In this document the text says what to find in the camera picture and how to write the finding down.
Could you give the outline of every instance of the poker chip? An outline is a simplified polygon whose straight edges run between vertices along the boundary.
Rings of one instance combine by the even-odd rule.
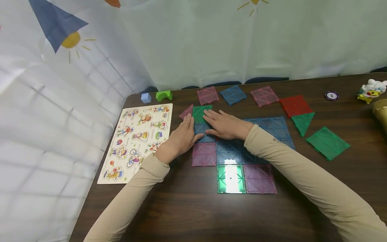
[[[337,99],[339,99],[339,95],[336,92],[329,91],[329,92],[326,92],[324,96],[329,101],[336,101]]]

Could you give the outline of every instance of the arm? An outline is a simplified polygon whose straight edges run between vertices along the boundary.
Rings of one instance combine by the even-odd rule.
[[[371,206],[344,183],[271,134],[223,111],[205,111],[208,134],[245,140],[253,155],[273,164],[337,227],[344,241],[387,241],[387,227]]]
[[[140,170],[102,212],[84,242],[119,241],[149,191],[168,174],[169,163],[202,137],[203,134],[195,135],[194,119],[188,114],[169,139],[141,163]]]

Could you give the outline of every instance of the left hand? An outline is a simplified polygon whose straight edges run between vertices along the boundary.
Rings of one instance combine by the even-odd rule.
[[[171,133],[167,141],[162,143],[155,152],[154,155],[160,162],[168,165],[176,157],[187,152],[196,141],[204,136],[204,134],[195,135],[194,123],[191,114],[184,117],[179,127]]]

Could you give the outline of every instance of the cartoon figurine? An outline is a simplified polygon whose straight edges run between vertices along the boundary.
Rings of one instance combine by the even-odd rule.
[[[153,112],[154,112],[154,113],[158,113],[158,112],[169,112],[169,106],[154,107]]]
[[[161,137],[163,136],[163,133],[161,133],[160,131],[156,132],[156,135],[154,136],[154,138],[156,140],[159,140]]]
[[[140,120],[137,125],[144,124],[146,122],[149,122],[152,120],[152,116],[150,114],[146,114],[145,116],[141,113],[140,114]]]
[[[363,85],[358,94],[358,99],[365,101],[367,104],[372,102],[374,98],[379,97],[386,92],[387,81],[375,81],[369,79],[367,85]]]
[[[125,148],[125,145],[121,145],[118,149],[111,148],[109,157],[112,155],[117,156],[119,160],[126,159],[126,154],[128,153],[128,150]]]
[[[157,148],[161,145],[161,141],[157,141],[156,143],[148,144],[148,148],[145,149],[145,153],[155,152]]]
[[[148,131],[145,131],[145,132],[143,132],[143,133],[137,133],[137,134],[134,134],[134,135],[132,136],[132,139],[137,139],[137,140],[139,140],[139,141],[141,141],[141,142],[146,143],[147,140],[148,140],[148,137],[149,137],[149,132],[148,132]]]
[[[132,167],[134,164],[141,164],[141,162],[145,159],[145,157],[141,156],[141,153],[137,149],[131,149],[129,154],[131,157],[129,157],[129,162],[126,164],[127,168]]]
[[[118,129],[117,130],[117,137],[120,137],[121,135],[123,135],[124,137],[126,137],[127,134],[133,132],[134,129],[131,128],[129,125],[126,125],[124,129]]]
[[[129,111],[126,111],[123,115],[122,115],[122,118],[125,118],[125,116],[128,116],[130,118],[130,120],[133,120],[134,119],[134,116],[136,114],[139,113],[139,110],[138,109],[133,109],[133,111],[129,112]]]
[[[103,174],[103,178],[108,180],[114,179],[115,181],[117,181],[117,179],[120,179],[121,177],[123,177],[123,170],[122,170],[122,167],[120,166],[114,168],[111,172],[106,170],[105,173]]]
[[[157,122],[157,123],[151,123],[151,127],[156,127],[156,128],[158,128],[158,129],[160,129],[160,130],[167,130],[167,123],[164,121],[164,120],[161,120],[161,121],[159,121],[159,122]]]

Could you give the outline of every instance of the blue triangle print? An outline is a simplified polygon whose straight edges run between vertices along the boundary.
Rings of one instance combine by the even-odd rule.
[[[55,53],[70,34],[88,25],[47,0],[29,0],[29,4]]]

